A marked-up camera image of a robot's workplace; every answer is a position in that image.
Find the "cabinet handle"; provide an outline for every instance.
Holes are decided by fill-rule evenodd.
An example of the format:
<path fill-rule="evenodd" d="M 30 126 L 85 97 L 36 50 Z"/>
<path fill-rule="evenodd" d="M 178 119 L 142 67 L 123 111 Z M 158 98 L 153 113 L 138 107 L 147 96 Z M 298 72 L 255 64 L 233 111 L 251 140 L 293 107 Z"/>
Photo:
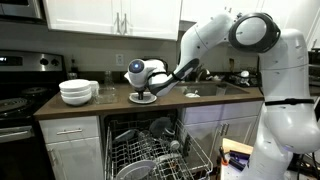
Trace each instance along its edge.
<path fill-rule="evenodd" d="M 224 135 L 227 135 L 228 130 L 229 130 L 229 125 L 230 125 L 230 124 L 226 124 L 227 128 L 226 128 L 226 130 L 224 131 Z"/>
<path fill-rule="evenodd" d="M 222 135 L 223 135 L 224 125 L 225 125 L 225 124 L 221 124 L 221 125 L 220 125 L 220 126 L 221 126 L 221 129 L 220 129 L 220 131 L 219 131 L 220 136 L 222 136 Z"/>
<path fill-rule="evenodd" d="M 50 160 L 51 165 L 55 166 L 56 158 L 54 157 L 53 149 L 48 150 L 48 155 L 49 155 L 49 160 Z"/>
<path fill-rule="evenodd" d="M 117 33 L 121 34 L 121 32 L 120 32 L 120 18 L 119 18 L 118 12 L 117 12 Z"/>
<path fill-rule="evenodd" d="M 63 131 L 61 131 L 61 132 L 57 132 L 57 135 L 78 133 L 78 132 L 82 132 L 82 131 L 83 131 L 83 130 L 82 130 L 81 128 L 76 129 L 76 130 L 71 130 L 71 131 L 63 130 Z"/>
<path fill-rule="evenodd" d="M 127 13 L 124 13 L 124 32 L 123 34 L 128 34 L 127 31 Z"/>
<path fill-rule="evenodd" d="M 315 40 L 313 41 L 312 48 L 314 48 L 314 47 L 316 46 L 316 44 L 317 44 L 317 40 L 318 40 L 318 39 L 315 39 Z"/>

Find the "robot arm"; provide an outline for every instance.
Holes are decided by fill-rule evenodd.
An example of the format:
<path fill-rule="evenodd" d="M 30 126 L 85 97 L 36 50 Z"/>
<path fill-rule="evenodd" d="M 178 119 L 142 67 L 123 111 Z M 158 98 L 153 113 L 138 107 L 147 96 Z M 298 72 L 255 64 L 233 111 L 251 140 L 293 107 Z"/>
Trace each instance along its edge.
<path fill-rule="evenodd" d="M 232 24 L 233 18 L 227 13 L 222 13 L 191 27 L 181 40 L 180 63 L 169 76 L 159 74 L 150 77 L 163 68 L 155 67 L 156 65 L 149 61 L 136 59 L 130 63 L 125 77 L 136 91 L 148 88 L 156 96 L 166 95 L 178 82 L 198 67 L 199 59 L 209 49 L 225 41 Z M 131 67 L 135 66 L 144 67 L 144 69 L 133 71 Z"/>
<path fill-rule="evenodd" d="M 320 149 L 320 124 L 309 94 L 307 47 L 299 31 L 280 33 L 272 18 L 263 13 L 248 14 L 237 21 L 227 13 L 217 14 L 184 34 L 180 63 L 169 76 L 159 60 L 134 60 L 126 77 L 136 91 L 148 88 L 163 96 L 199 65 L 206 51 L 226 40 L 239 51 L 259 54 L 266 101 L 242 179 L 284 179 L 292 153 Z"/>

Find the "stacked bowls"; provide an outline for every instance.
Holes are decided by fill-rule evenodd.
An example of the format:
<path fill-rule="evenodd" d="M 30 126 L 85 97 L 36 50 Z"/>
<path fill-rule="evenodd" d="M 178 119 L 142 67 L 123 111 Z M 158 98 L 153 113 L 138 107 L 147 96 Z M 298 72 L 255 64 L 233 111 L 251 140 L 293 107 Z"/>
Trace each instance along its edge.
<path fill-rule="evenodd" d="M 59 84 L 62 100 L 72 106 L 81 106 L 92 97 L 90 81 L 73 79 Z"/>

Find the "stainless steel stove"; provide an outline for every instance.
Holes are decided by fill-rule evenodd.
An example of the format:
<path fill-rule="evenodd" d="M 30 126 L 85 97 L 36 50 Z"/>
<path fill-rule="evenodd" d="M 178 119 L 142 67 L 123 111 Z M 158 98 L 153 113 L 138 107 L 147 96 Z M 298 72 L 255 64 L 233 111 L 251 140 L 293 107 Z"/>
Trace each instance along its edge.
<path fill-rule="evenodd" d="M 54 179 L 33 114 L 66 79 L 63 56 L 0 50 L 0 179 Z"/>

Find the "kitchen sink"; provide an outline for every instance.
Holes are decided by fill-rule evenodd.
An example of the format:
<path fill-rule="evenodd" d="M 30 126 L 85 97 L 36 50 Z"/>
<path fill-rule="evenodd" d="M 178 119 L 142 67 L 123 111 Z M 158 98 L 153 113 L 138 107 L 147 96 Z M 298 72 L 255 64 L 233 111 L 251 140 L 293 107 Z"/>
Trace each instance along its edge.
<path fill-rule="evenodd" d="M 185 83 L 174 88 L 184 95 L 190 95 L 189 93 L 191 93 L 192 97 L 248 94 L 248 92 L 228 83 Z"/>

